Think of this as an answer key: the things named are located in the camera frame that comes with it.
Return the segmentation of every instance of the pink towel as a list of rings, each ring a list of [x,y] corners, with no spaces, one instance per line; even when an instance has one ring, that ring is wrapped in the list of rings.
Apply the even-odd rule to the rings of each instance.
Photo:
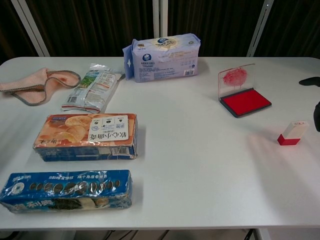
[[[80,76],[74,71],[49,71],[41,68],[20,80],[0,83],[0,92],[12,94],[29,106],[37,106],[49,101],[60,85],[74,88],[80,80]]]

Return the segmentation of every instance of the cable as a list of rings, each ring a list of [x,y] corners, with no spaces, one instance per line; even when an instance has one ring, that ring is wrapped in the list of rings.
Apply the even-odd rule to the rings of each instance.
[[[248,233],[246,234],[244,240],[249,240],[251,238],[252,233],[254,232],[254,229],[251,228]]]
[[[139,232],[139,230],[136,230],[135,233],[132,235],[132,237],[130,238],[130,240],[133,240],[135,238],[135,236],[137,235],[137,233]]]
[[[109,238],[110,238],[110,235],[111,235],[114,231],[115,231],[115,230],[111,230],[111,231],[109,232],[109,234],[105,237],[105,239],[104,239],[104,240],[109,239]]]
[[[125,235],[123,235],[121,238],[119,238],[119,240],[124,239],[124,238],[125,238],[126,236],[128,236],[128,234],[131,233],[131,232],[132,232],[132,230],[128,231]]]
[[[165,238],[165,236],[168,234],[169,230],[166,230],[160,237],[158,240],[163,240]]]

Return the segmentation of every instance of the cracker box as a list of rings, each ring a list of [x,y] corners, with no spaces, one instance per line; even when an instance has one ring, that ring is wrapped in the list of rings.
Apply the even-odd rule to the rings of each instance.
[[[132,205],[129,170],[12,173],[0,203],[13,213],[56,212]]]
[[[127,79],[136,82],[198,74],[200,39],[192,34],[136,40],[123,49]]]
[[[46,162],[135,159],[137,132],[133,113],[50,115],[33,148]]]

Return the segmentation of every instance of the red ink stain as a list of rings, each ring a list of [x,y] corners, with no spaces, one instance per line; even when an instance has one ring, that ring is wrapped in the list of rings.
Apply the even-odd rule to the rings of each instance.
[[[247,80],[247,71],[243,68],[230,70],[224,77],[223,82],[228,86],[241,86]]]

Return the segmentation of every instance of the barcode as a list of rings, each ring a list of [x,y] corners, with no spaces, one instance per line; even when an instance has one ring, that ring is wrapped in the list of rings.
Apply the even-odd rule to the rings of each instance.
[[[77,96],[70,96],[69,98],[68,98],[68,103],[75,103],[76,101],[77,101]]]
[[[190,75],[193,75],[194,73],[195,73],[194,69],[184,70],[183,76],[190,76]]]
[[[122,146],[122,147],[112,147],[111,148],[111,153],[113,156],[116,156],[116,155],[130,155],[130,152],[129,152],[129,148],[128,147],[125,147],[125,146]]]

